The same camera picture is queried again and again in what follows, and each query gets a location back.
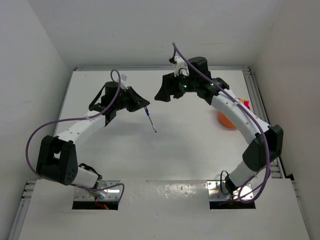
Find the blue ballpoint pen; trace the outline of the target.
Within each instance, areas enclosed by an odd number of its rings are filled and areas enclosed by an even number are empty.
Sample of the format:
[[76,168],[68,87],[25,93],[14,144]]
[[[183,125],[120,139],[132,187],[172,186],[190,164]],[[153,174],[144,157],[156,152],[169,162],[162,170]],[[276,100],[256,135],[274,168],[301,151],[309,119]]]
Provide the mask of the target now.
[[150,121],[150,124],[151,124],[151,126],[152,126],[153,131],[154,131],[155,133],[157,133],[157,130],[156,130],[155,125],[154,125],[154,123],[153,123],[153,121],[152,121],[152,118],[151,118],[151,115],[150,115],[150,112],[149,112],[148,107],[145,106],[145,107],[144,107],[144,110],[145,110],[145,113],[146,113],[146,115],[147,115],[147,117],[148,117],[148,119],[149,119],[149,121]]

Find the pink black highlighter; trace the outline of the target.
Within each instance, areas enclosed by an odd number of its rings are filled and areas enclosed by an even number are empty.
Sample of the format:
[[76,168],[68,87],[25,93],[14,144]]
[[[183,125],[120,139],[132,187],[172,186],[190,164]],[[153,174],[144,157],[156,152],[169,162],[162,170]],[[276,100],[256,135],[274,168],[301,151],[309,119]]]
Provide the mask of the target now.
[[244,104],[248,109],[250,109],[250,102],[249,102],[248,100],[245,100],[245,101],[243,102],[243,104]]

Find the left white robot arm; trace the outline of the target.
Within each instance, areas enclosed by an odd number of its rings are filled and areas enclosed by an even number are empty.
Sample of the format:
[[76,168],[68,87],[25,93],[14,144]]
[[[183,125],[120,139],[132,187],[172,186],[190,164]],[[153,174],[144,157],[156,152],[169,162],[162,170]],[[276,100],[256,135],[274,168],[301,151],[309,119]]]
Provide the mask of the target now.
[[92,192],[99,191],[102,176],[91,166],[78,163],[77,151],[94,133],[106,127],[118,111],[136,112],[150,102],[131,86],[109,81],[88,106],[85,117],[67,130],[45,136],[40,144],[36,173],[47,180],[65,186],[77,186]]

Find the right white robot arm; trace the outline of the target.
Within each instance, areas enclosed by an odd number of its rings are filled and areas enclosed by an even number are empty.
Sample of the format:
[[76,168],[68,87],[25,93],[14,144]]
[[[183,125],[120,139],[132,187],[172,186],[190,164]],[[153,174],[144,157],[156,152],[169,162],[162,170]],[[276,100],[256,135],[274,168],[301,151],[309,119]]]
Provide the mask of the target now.
[[213,78],[206,58],[198,56],[184,61],[182,57],[174,56],[169,62],[174,66],[174,71],[163,75],[162,85],[154,99],[170,102],[185,93],[196,93],[225,115],[248,144],[242,161],[225,178],[223,189],[231,194],[262,169],[268,173],[270,163],[282,153],[283,129],[261,120],[236,97],[222,78]]

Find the orange divided container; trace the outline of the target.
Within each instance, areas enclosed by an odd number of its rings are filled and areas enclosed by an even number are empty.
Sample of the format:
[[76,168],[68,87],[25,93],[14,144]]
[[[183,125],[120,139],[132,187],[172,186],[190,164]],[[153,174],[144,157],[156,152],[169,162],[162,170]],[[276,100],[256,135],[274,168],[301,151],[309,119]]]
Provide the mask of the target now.
[[236,129],[236,126],[222,113],[218,112],[217,114],[219,122],[226,128]]

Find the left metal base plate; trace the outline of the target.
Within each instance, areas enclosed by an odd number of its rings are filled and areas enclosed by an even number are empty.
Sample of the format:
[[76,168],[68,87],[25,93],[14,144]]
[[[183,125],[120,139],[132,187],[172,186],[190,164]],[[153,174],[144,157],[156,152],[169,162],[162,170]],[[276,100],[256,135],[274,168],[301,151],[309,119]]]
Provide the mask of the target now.
[[108,188],[102,191],[87,191],[81,188],[77,188],[74,194],[75,201],[93,201],[95,198],[98,201],[117,201],[120,197],[122,188],[121,186],[112,187],[113,185],[118,184],[113,181],[101,180],[97,184],[97,189]]

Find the metal base plate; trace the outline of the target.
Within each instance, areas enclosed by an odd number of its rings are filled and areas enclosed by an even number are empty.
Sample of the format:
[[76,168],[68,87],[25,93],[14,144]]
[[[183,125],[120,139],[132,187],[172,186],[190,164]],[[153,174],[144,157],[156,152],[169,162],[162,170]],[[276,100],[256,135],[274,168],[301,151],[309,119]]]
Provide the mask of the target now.
[[247,201],[254,197],[252,185],[248,183],[246,186],[228,193],[226,189],[221,190],[221,184],[219,180],[208,180],[207,181],[208,197],[210,202],[224,202],[227,200],[238,200],[240,199]]
[[95,198],[98,201],[117,201],[120,197],[122,188],[121,186],[112,187],[113,185],[118,184],[113,181],[101,180],[97,184],[97,189],[108,188],[102,191],[87,191],[81,188],[77,188],[74,194],[75,201],[93,201]]

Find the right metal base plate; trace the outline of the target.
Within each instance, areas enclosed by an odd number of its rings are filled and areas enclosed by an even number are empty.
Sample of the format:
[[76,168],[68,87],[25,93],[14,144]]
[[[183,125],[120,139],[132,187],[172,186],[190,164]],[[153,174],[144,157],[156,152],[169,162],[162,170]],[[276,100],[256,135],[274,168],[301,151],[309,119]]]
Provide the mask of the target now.
[[228,193],[226,189],[221,190],[221,184],[219,180],[208,180],[207,181],[208,197],[210,202],[224,202],[227,200],[238,200],[240,199],[247,201],[254,197],[252,185],[248,183],[246,186]]

